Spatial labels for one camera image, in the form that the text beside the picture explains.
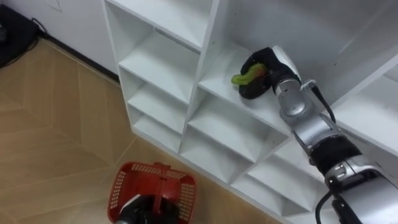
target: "basket handle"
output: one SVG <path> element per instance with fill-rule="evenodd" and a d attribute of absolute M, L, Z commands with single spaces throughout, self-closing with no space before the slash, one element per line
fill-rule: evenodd
<path fill-rule="evenodd" d="M 170 166 L 170 165 L 165 165 L 165 164 L 163 164 L 163 163 L 161 163 L 161 162 L 155 162 L 154 165 L 155 165 L 155 166 L 159 166 L 159 168 L 165 169 L 165 170 L 169 170 L 169 169 L 172 168 L 172 166 Z"/>
<path fill-rule="evenodd" d="M 154 165 L 159 166 L 159 168 L 160 168 L 160 178 L 162 178 L 162 184 L 159 186 L 158 194 L 155 196 L 155 202 L 154 202 L 154 207 L 152 209 L 152 212 L 159 214 L 160 213 L 160 204 L 162 203 L 162 196 L 160 193 L 162 192 L 162 189 L 163 189 L 163 183 L 164 183 L 163 178 L 166 175 L 166 171 L 170 170 L 172 166 L 165 165 L 161 162 L 155 162 Z"/>

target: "white shelf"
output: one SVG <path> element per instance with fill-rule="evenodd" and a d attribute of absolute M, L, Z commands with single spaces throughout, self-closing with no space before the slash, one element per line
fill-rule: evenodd
<path fill-rule="evenodd" d="M 166 148 L 173 150 L 173 152 L 178 152 L 181 135 L 152 118 L 145 115 L 141 116 L 132 129 L 140 136 L 149 136 L 153 140 L 164 145 Z"/>
<path fill-rule="evenodd" d="M 338 124 L 398 156 L 398 83 L 381 77 L 337 107 Z"/>
<path fill-rule="evenodd" d="M 251 164 L 193 129 L 187 131 L 180 152 L 182 157 L 225 183 Z"/>
<path fill-rule="evenodd" d="M 182 134 L 186 106 L 163 94 L 160 90 L 144 84 L 127 102 L 137 110 Z"/>
<path fill-rule="evenodd" d="M 271 156 L 248 173 L 297 205 L 311 211 L 319 182 L 279 159 Z"/>
<path fill-rule="evenodd" d="M 201 103 L 189 124 L 252 162 L 265 141 L 273 140 L 267 139 L 269 127 L 214 96 Z"/>
<path fill-rule="evenodd" d="M 248 175 L 241 177 L 231 186 L 278 215 L 306 212 L 305 209 Z"/>
<path fill-rule="evenodd" d="M 209 6 L 197 6 L 184 0 L 107 1 L 194 49 L 201 50 L 210 15 Z"/>
<path fill-rule="evenodd" d="M 276 151 L 275 155 L 323 183 L 324 176 L 315 166 L 310 165 L 300 144 L 294 138 L 290 138 L 288 141 L 286 145 Z"/>
<path fill-rule="evenodd" d="M 240 73 L 243 63 L 250 55 L 248 50 L 236 44 L 228 44 L 199 85 L 289 136 L 290 131 L 279 116 L 280 106 L 272 90 L 255 100 L 245 100 L 239 95 L 238 87 L 231 83 L 232 76 Z"/>
<path fill-rule="evenodd" d="M 199 55 L 152 32 L 120 67 L 188 104 Z"/>

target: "white wall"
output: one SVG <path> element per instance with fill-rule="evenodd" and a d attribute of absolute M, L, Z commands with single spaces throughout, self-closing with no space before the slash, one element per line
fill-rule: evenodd
<path fill-rule="evenodd" d="M 102 0 L 58 1 L 62 12 L 51 8 L 46 0 L 3 0 L 22 15 L 38 19 L 53 37 L 117 73 Z"/>

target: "baseboard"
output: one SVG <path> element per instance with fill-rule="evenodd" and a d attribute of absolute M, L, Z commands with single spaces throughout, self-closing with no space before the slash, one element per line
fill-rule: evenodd
<path fill-rule="evenodd" d="M 39 36 L 42 37 L 42 38 L 45 38 L 46 40 L 50 41 L 51 43 L 53 43 L 53 44 L 57 45 L 58 47 L 62 48 L 66 52 L 70 53 L 74 57 L 76 57 L 79 60 L 81 60 L 82 62 L 86 63 L 87 65 L 89 65 L 91 67 L 93 67 L 95 70 L 97 70 L 97 71 L 101 72 L 102 74 L 106 75 L 110 79 L 120 83 L 119 76 L 117 74 L 113 73 L 112 71 L 108 70 L 107 68 L 103 67 L 102 65 L 96 63 L 92 59 L 82 55 L 77 50 L 69 47 L 68 45 L 66 45 L 63 42 L 59 41 L 55 37 L 52 37 L 51 35 L 46 34 L 45 32 L 42 32 L 42 31 L 39 32 Z"/>

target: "white shelving unit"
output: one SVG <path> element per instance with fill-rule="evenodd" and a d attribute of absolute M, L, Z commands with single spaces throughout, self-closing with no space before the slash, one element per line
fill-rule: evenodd
<path fill-rule="evenodd" d="M 330 4 L 104 0 L 132 130 L 282 223 L 315 223 L 327 189 L 277 98 L 269 90 L 244 100 L 231 84 L 252 52 L 279 45 L 303 79 L 317 80 L 341 128 L 396 178 L 398 2 Z M 337 222 L 330 203 L 322 216 Z"/>

